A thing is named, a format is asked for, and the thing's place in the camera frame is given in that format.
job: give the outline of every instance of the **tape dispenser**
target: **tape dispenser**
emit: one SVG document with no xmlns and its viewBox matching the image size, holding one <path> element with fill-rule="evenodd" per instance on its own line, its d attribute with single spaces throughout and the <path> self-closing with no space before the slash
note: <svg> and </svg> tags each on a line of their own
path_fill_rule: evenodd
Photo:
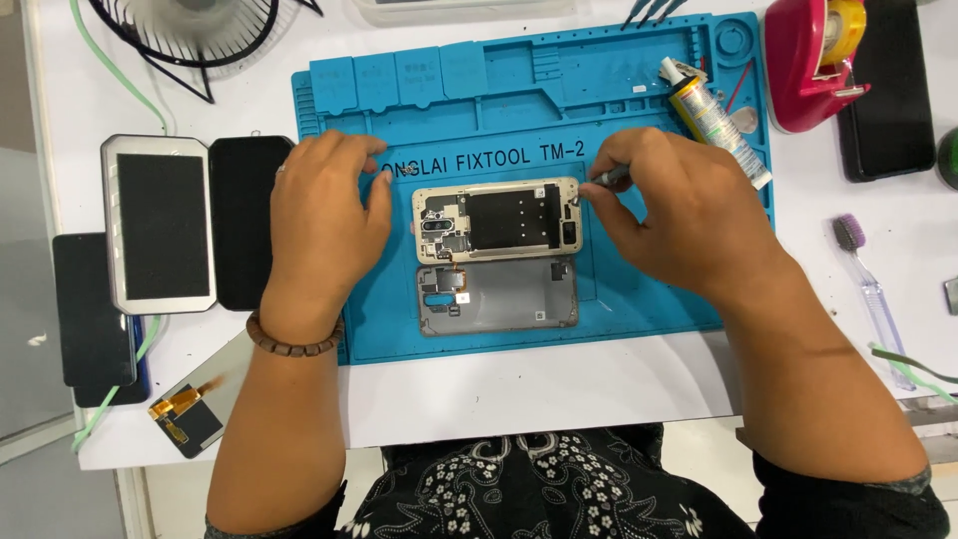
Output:
<svg viewBox="0 0 958 539">
<path fill-rule="evenodd" d="M 865 33 L 862 0 L 776 0 L 762 25 L 768 111 L 785 133 L 814 128 L 868 91 L 846 85 Z"/>
</svg>

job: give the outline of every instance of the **tape roll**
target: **tape roll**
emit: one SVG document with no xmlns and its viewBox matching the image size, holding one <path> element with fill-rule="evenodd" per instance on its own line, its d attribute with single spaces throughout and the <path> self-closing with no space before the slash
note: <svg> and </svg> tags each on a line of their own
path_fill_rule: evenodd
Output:
<svg viewBox="0 0 958 539">
<path fill-rule="evenodd" d="M 819 65 L 851 56 L 865 35 L 865 6 L 857 0 L 830 0 L 825 16 L 825 46 Z"/>
</svg>

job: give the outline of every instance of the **yellow glue tube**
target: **yellow glue tube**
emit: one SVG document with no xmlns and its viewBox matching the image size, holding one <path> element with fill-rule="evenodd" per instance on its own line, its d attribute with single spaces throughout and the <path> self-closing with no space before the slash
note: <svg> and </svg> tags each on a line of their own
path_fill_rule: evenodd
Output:
<svg viewBox="0 0 958 539">
<path fill-rule="evenodd" d="M 692 130 L 696 140 L 702 144 L 726 149 L 739 162 L 739 166 L 751 180 L 752 187 L 756 190 L 762 189 L 772 180 L 772 173 L 741 137 L 738 128 L 712 92 L 705 87 L 705 83 L 699 77 L 686 77 L 679 73 L 671 59 L 663 59 L 662 67 L 672 84 L 669 103 Z"/>
</svg>

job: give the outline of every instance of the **green cable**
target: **green cable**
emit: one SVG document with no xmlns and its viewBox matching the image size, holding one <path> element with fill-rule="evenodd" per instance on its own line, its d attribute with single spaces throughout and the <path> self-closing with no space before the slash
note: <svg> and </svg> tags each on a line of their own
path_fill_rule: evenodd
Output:
<svg viewBox="0 0 958 539">
<path fill-rule="evenodd" d="M 931 389 L 932 391 L 934 391 L 935 393 L 937 393 L 939 397 L 945 399 L 949 403 L 958 404 L 958 399 L 952 397 L 951 395 L 948 394 L 947 391 L 945 391 L 944 389 L 941 389 L 935 384 L 930 384 L 922 380 L 921 378 L 919 378 L 918 375 L 911 370 L 911 367 L 919 368 L 923 370 L 924 372 L 927 372 L 931 376 L 934 376 L 935 378 L 943 382 L 949 382 L 951 384 L 958 384 L 958 378 L 955 378 L 953 376 L 946 376 L 944 374 L 939 374 L 935 372 L 934 370 L 924 366 L 920 362 L 909 358 L 908 356 L 903 356 L 901 354 L 896 354 L 894 352 L 889 352 L 885 350 L 884 348 L 881 347 L 880 344 L 875 344 L 872 342 L 871 344 L 869 344 L 869 347 L 872 349 L 873 356 L 877 358 L 882 358 L 884 360 L 888 360 L 888 362 L 893 367 L 898 369 L 901 372 L 901 374 L 905 376 L 905 378 L 907 378 L 908 380 L 911 380 L 911 382 L 915 386 L 927 387 Z"/>
<path fill-rule="evenodd" d="M 149 324 L 149 329 L 147 333 L 143 336 L 143 343 L 140 344 L 140 347 L 136 350 L 136 363 L 139 363 L 143 359 L 143 356 L 147 354 L 149 346 L 153 344 L 153 339 L 156 338 L 156 331 L 160 327 L 160 317 L 154 316 L 152 321 Z M 73 435 L 73 445 L 70 446 L 70 449 L 74 453 L 80 450 L 80 444 L 83 443 L 90 433 L 93 431 L 93 428 L 97 426 L 97 423 L 100 421 L 100 416 L 103 415 L 103 411 L 106 410 L 106 407 L 110 406 L 110 401 L 113 400 L 113 396 L 117 394 L 117 391 L 120 390 L 119 386 L 114 386 L 103 399 L 103 403 L 97 408 L 97 411 L 93 412 L 93 417 L 86 422 L 86 427 L 82 431 Z"/>
<path fill-rule="evenodd" d="M 93 37 L 90 36 L 90 33 L 86 31 L 86 26 L 83 24 L 83 17 L 80 16 L 80 5 L 78 4 L 79 0 L 70 0 L 70 11 L 73 12 L 73 20 L 77 22 L 77 30 L 80 31 L 80 35 L 83 36 L 83 40 L 86 41 L 86 45 L 90 47 L 90 50 L 93 51 L 93 54 L 97 55 L 97 58 L 106 66 L 106 69 L 117 78 L 117 81 L 120 81 L 129 93 L 133 94 L 133 97 L 140 100 L 140 103 L 146 105 L 148 109 L 153 111 L 153 114 L 156 114 L 156 117 L 160 119 L 160 123 L 163 124 L 163 134 L 169 135 L 169 130 L 167 129 L 167 120 L 163 117 L 163 114 L 160 113 L 159 109 L 147 99 L 140 90 L 136 89 L 136 86 L 133 85 L 133 82 L 130 82 L 126 75 L 120 71 L 120 68 L 116 66 L 109 58 L 106 57 L 106 54 L 103 53 L 100 46 L 97 45 L 97 42 L 93 40 Z"/>
</svg>

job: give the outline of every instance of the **forearm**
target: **forearm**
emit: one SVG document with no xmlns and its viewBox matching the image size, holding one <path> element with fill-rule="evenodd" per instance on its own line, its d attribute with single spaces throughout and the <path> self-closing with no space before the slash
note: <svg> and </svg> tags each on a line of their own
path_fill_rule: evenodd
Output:
<svg viewBox="0 0 958 539">
<path fill-rule="evenodd" d="M 267 303 L 264 298 L 264 309 Z M 316 342 L 330 333 L 338 310 L 316 315 L 308 324 L 311 333 L 300 337 L 294 322 L 262 312 L 268 335 Z M 346 464 L 336 371 L 335 349 L 313 358 L 254 349 L 210 485 L 207 516 L 214 526 L 235 533 L 278 529 L 302 521 L 333 497 Z"/>
<path fill-rule="evenodd" d="M 763 457 L 833 480 L 901 480 L 927 465 L 891 394 L 795 264 L 719 305 L 739 357 L 744 425 Z"/>
</svg>

